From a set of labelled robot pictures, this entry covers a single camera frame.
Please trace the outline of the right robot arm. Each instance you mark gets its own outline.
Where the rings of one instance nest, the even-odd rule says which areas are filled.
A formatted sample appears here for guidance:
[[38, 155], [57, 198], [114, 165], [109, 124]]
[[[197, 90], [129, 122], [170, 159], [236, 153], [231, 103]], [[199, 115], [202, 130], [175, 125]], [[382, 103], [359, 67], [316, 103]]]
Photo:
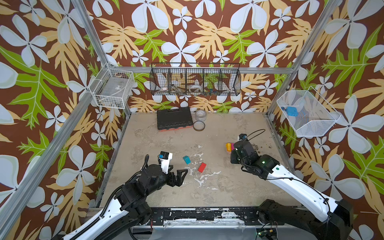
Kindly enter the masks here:
[[300, 210], [265, 200], [258, 207], [259, 221], [264, 224], [284, 223], [305, 230], [318, 240], [346, 240], [353, 230], [353, 206], [335, 200], [293, 175], [269, 155], [258, 155], [252, 144], [243, 139], [230, 144], [231, 163], [241, 170], [268, 181], [284, 190], [305, 207]]

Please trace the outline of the orange rectangular block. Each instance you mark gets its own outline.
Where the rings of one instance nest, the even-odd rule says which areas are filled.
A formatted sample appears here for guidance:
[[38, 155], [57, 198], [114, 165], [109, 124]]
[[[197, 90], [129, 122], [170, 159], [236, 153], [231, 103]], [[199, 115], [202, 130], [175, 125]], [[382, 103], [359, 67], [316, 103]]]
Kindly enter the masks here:
[[229, 153], [232, 151], [232, 143], [226, 143], [226, 151]]

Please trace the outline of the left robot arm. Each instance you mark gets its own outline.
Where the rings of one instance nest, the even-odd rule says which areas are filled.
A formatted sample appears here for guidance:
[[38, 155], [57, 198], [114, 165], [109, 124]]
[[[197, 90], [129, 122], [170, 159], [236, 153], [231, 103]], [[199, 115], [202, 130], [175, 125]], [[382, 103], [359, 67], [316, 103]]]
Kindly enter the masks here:
[[61, 239], [111, 240], [127, 229], [148, 223], [152, 218], [152, 209], [147, 197], [165, 185], [180, 187], [188, 174], [187, 169], [173, 173], [172, 165], [164, 173], [161, 161], [152, 165], [148, 161], [149, 155], [146, 155], [141, 170], [113, 191], [101, 211]]

